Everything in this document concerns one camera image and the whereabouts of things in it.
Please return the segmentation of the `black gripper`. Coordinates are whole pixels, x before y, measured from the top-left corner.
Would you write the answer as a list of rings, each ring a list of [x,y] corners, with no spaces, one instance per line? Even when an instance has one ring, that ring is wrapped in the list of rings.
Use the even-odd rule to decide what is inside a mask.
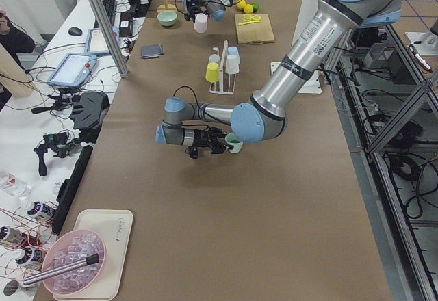
[[[218,138],[225,138],[226,131],[217,127],[210,127],[208,130],[194,130],[194,147],[210,148],[210,153],[214,155],[223,154],[228,151],[227,144],[218,143]]]
[[[185,0],[185,10],[184,18],[186,21],[195,21],[197,14],[205,14],[207,17],[210,17],[210,11],[205,8],[204,10],[201,8],[201,0]]]

